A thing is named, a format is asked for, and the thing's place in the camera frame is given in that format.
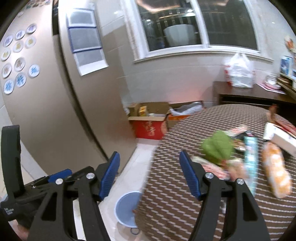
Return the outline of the white plastic shopping bag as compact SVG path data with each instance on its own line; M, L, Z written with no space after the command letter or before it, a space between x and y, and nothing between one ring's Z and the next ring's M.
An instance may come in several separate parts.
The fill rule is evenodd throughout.
M235 53L224 61L226 81L232 87L252 88L255 83L254 63L244 53Z

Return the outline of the dark wooden sideboard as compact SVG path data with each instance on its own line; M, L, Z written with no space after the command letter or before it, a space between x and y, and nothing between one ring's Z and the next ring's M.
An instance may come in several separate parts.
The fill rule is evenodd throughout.
M277 105L279 109L295 107L295 100L286 94L270 92L259 85L253 88L232 87L227 82L213 82L213 102L215 104L249 104L262 108Z

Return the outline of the round blue fridge magnet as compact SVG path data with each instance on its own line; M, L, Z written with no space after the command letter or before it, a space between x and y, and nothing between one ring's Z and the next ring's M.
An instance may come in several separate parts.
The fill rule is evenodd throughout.
M4 83L4 94L10 95L13 92L14 87L15 87L14 81L12 79L8 79Z
M21 88L25 85L27 81L27 77L25 75L25 73L19 73L16 78L15 78L15 84L18 88Z
M40 66L37 64L33 64L29 67L28 76L30 78L35 78L40 74Z

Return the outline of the beige refrigerator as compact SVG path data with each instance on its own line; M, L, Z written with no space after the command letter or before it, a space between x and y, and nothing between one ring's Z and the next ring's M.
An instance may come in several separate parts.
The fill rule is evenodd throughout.
M78 72L67 30L67 13L78 8L94 11L108 64L84 76ZM7 15L1 26L2 96L32 158L53 174L96 167L118 152L123 170L136 140L119 95L120 68L107 53L109 37L101 29L98 1L18 1L13 9L9 1L1 1L1 13ZM16 72L20 57L26 65ZM40 74L30 78L33 64L40 66ZM18 88L15 78L21 72L27 81ZM15 84L10 95L4 94L8 79Z

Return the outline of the blue round trash bin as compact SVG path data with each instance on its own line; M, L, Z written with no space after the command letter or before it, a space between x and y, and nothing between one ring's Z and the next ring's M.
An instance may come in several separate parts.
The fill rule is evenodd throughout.
M114 208L114 214L121 225L129 228L137 228L135 212L141 198L141 192L133 191L124 194L118 199Z

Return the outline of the brown polka dot tablecloth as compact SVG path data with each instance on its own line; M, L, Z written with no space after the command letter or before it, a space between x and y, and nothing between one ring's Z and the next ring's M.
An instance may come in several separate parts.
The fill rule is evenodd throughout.
M135 215L149 240L295 240L295 158L264 140L267 115L217 105L164 136Z

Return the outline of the green crumpled wrapper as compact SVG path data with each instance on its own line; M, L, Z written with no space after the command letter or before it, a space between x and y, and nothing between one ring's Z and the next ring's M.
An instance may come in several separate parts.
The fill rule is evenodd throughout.
M224 161L230 160L234 152L232 139L221 130L204 139L201 149L206 160L218 166L223 165Z

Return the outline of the red white checkered wrapper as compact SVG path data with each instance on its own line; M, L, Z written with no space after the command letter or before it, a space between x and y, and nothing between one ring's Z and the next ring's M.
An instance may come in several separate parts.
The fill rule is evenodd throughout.
M245 133L246 131L248 131L248 126L246 125L240 125L238 127L232 128L230 130L224 131L224 133L231 137L231 138L235 138L238 135L241 135L242 133Z

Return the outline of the blue white wall calendar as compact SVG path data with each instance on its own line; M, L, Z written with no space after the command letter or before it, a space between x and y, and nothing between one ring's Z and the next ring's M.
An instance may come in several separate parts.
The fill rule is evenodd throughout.
M81 76L108 67L93 10L78 8L68 12L67 30Z

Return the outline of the white window frame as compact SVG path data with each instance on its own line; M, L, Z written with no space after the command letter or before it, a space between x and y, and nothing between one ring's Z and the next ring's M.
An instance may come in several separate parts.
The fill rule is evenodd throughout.
M257 1L121 1L135 62L243 53L273 63Z

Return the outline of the orange brown cardboard box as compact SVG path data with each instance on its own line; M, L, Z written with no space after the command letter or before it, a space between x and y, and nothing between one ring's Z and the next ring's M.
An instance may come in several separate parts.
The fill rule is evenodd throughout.
M193 102L180 102L169 104L169 114L166 118L168 129L175 126L180 120L183 120L204 108L202 100Z

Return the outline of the red cardboard gift box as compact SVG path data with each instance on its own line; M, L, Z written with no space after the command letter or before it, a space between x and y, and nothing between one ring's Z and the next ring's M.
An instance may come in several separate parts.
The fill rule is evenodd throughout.
M167 102L133 103L128 110L128 120L137 138L161 140L167 133Z

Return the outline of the orange white plastic bag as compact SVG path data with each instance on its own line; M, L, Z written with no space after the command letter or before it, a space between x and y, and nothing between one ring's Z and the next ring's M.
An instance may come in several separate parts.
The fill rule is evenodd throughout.
M281 149L272 142L265 142L262 148L262 163L274 196L283 199L291 194L292 178L285 168Z

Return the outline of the white teacup stack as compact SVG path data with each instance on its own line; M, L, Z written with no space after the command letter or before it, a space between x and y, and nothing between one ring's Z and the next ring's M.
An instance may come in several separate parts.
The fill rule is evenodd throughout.
M281 89L281 86L277 84L277 78L274 75L267 75L264 84L270 89Z

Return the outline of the pink paper mat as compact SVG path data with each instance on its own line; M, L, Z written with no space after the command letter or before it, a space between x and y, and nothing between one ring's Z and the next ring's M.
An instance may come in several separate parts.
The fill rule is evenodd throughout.
M263 88L266 91L286 95L286 93L284 91L280 90L280 89L272 89L272 88L269 88L266 85L260 84L260 83L257 83L257 85L260 86L261 88Z

